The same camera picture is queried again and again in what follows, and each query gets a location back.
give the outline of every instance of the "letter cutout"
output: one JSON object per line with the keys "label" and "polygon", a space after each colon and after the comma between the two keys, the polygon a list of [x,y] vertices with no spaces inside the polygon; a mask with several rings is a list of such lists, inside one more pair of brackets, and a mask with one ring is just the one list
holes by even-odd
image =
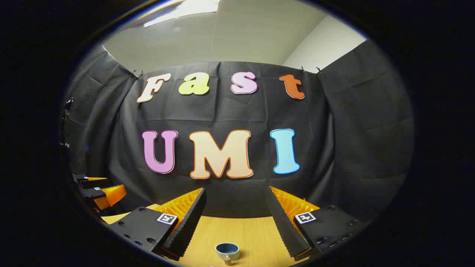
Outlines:
{"label": "letter cutout", "polygon": [[252,94],[257,90],[257,83],[253,81],[256,78],[254,73],[248,72],[236,72],[231,76],[231,91],[234,94]]}
{"label": "letter cutout", "polygon": [[300,165],[295,162],[292,142],[294,135],[292,129],[277,129],[270,132],[270,137],[275,140],[277,148],[277,166],[274,168],[277,174],[287,174],[300,169]]}
{"label": "letter cutout", "polygon": [[247,157],[247,140],[251,132],[247,130],[234,130],[228,134],[223,148],[219,149],[216,141],[209,132],[199,131],[190,133],[190,140],[195,145],[195,166],[190,172],[193,179],[207,179],[211,173],[206,170],[208,161],[216,177],[221,177],[226,164],[229,162],[229,171],[226,175],[230,178],[245,178],[254,174],[249,167]]}
{"label": "letter cutout", "polygon": [[165,140],[165,162],[160,163],[155,159],[155,139],[157,139],[156,131],[145,131],[142,133],[143,151],[147,166],[154,172],[169,173],[175,167],[175,138],[178,132],[167,130],[161,133]]}
{"label": "letter cutout", "polygon": [[148,78],[147,84],[145,85],[145,88],[143,89],[142,95],[139,98],[137,98],[137,103],[150,101],[153,98],[152,90],[155,93],[157,93],[158,90],[160,90],[160,87],[163,84],[163,81],[166,82],[170,80],[170,78],[171,78],[170,73]]}
{"label": "letter cutout", "polygon": [[185,82],[180,85],[178,92],[182,95],[202,95],[209,91],[208,87],[209,75],[204,72],[197,72],[187,75]]}
{"label": "letter cutout", "polygon": [[302,82],[300,80],[295,79],[292,74],[281,76],[279,80],[284,82],[285,90],[287,91],[287,94],[290,95],[291,98],[295,98],[295,99],[305,98],[305,93],[299,92],[299,90],[297,89],[297,85],[301,86]]}

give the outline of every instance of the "small wooden object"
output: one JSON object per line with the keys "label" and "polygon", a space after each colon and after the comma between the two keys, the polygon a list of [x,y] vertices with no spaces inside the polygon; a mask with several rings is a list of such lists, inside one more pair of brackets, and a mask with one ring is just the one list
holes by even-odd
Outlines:
{"label": "small wooden object", "polygon": [[224,263],[225,263],[226,265],[229,265],[229,266],[233,265],[233,264],[231,263],[231,258],[230,258],[229,256],[226,256],[226,258],[224,258]]}

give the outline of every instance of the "screw hole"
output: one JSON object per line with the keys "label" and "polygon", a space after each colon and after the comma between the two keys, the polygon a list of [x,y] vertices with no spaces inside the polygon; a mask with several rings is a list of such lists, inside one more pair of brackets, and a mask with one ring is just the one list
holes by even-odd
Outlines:
{"label": "screw hole", "polygon": [[352,234],[348,234],[348,235],[344,236],[344,237],[342,238],[342,240],[345,240],[345,239],[349,238],[351,235],[352,235]]}
{"label": "screw hole", "polygon": [[321,238],[321,239],[317,240],[317,245],[322,244],[322,243],[324,243],[325,241],[326,241],[326,239]]}

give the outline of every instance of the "light blue letter i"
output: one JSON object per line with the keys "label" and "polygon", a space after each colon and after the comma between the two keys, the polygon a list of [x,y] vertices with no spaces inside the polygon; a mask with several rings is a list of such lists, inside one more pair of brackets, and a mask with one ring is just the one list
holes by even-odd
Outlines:
{"label": "light blue letter i", "polygon": [[277,174],[287,174],[300,169],[300,165],[295,162],[292,142],[294,135],[292,129],[277,129],[270,132],[270,137],[275,140],[277,148],[277,166],[274,168]]}

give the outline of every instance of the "yellow-green letter a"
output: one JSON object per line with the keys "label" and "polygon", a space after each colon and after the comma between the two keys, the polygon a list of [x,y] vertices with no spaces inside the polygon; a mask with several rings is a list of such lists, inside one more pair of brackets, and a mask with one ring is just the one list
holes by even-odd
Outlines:
{"label": "yellow-green letter a", "polygon": [[194,93],[202,95],[209,91],[208,87],[209,75],[204,72],[196,72],[185,77],[185,82],[180,85],[178,92],[182,95]]}

